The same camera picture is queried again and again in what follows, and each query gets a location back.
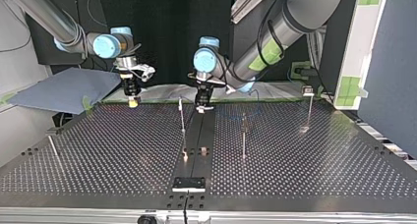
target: vertical metal pin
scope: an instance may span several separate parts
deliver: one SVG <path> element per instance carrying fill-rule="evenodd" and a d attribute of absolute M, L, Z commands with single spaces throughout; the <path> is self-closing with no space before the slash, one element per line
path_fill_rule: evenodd
<path fill-rule="evenodd" d="M 183 113 L 183 107 L 182 107 L 182 98 L 180 97 L 178 100 L 178 110 L 181 114 L 181 131 L 185 133 L 185 125 L 184 125 L 184 113 Z"/>
<path fill-rule="evenodd" d="M 310 129 L 310 118 L 312 115 L 314 91 L 310 85 L 303 85 L 301 90 L 302 90 L 303 96 L 310 97 L 309 115 L 307 116 L 307 122 L 306 122 L 306 125 L 300 128 L 300 132 L 304 134 L 304 133 L 307 133 L 307 131 L 309 131 Z"/>
<path fill-rule="evenodd" d="M 55 154 L 55 156 L 58 156 L 58 151 L 56 150 L 55 143 L 53 142 L 52 136 L 48 136 L 48 138 L 49 138 L 49 142 L 52 146 L 53 153 Z"/>
<path fill-rule="evenodd" d="M 314 95 L 310 96 L 310 107 L 309 107 L 309 116 L 307 118 L 307 127 L 310 127 L 310 117 L 312 116 L 313 97 Z"/>
<path fill-rule="evenodd" d="M 248 119 L 246 117 L 246 113 L 243 113 L 242 117 L 242 127 L 243 127 L 243 134 L 242 134 L 242 157 L 246 157 L 246 134 L 248 133 Z"/>

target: metal bracket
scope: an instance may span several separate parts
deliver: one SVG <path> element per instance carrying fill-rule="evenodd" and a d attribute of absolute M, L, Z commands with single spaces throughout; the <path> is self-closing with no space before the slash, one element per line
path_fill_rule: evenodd
<path fill-rule="evenodd" d="M 236 0 L 232 6 L 232 22 L 238 24 L 263 0 Z"/>

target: black backdrop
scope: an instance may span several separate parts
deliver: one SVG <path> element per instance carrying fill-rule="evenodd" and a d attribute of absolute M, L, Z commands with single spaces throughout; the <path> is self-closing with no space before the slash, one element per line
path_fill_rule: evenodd
<path fill-rule="evenodd" d="M 233 0 L 100 0 L 110 27 L 131 27 L 140 60 L 156 67 L 150 84 L 185 84 L 202 35 L 228 54 Z"/>
<path fill-rule="evenodd" d="M 131 27 L 135 41 L 143 45 L 138 51 L 140 60 L 156 67 L 156 74 L 147 86 L 190 84 L 187 74 L 193 70 L 193 55 L 202 35 L 218 37 L 220 53 L 234 57 L 234 60 L 239 58 L 236 54 L 239 51 L 233 51 L 233 48 L 244 50 L 249 47 L 251 40 L 256 38 L 259 26 L 256 19 L 249 17 L 261 19 L 270 3 L 269 0 L 264 1 L 250 13 L 246 22 L 244 20 L 240 27 L 236 27 L 230 23 L 234 0 L 90 0 L 94 17 L 108 24 L 108 27 L 103 27 L 89 16 L 88 0 L 53 1 L 71 14 L 87 32 Z M 38 62 L 50 65 L 53 73 L 79 64 L 88 69 L 110 71 L 112 68 L 113 60 L 89 57 L 83 62 L 79 54 L 58 51 L 50 34 L 30 19 L 29 23 Z M 286 81 L 286 72 L 292 62 L 305 60 L 308 60 L 307 45 L 305 37 L 302 37 L 286 51 L 285 58 L 263 81 Z"/>

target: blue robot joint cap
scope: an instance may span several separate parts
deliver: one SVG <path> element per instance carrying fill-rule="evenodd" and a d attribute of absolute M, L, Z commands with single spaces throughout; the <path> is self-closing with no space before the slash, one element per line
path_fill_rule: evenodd
<path fill-rule="evenodd" d="M 212 36 L 202 36 L 200 37 L 199 45 L 209 45 L 213 47 L 220 47 L 220 40 Z"/>

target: gray panel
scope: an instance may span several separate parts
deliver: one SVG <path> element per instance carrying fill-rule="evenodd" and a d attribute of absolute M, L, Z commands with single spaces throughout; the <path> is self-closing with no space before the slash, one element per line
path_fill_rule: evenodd
<path fill-rule="evenodd" d="M 387 0 L 359 116 L 417 157 L 417 0 Z"/>
<path fill-rule="evenodd" d="M 86 69 L 67 69 L 26 88 L 8 102 L 56 112 L 81 114 L 84 102 L 94 105 L 120 83 L 118 74 Z"/>

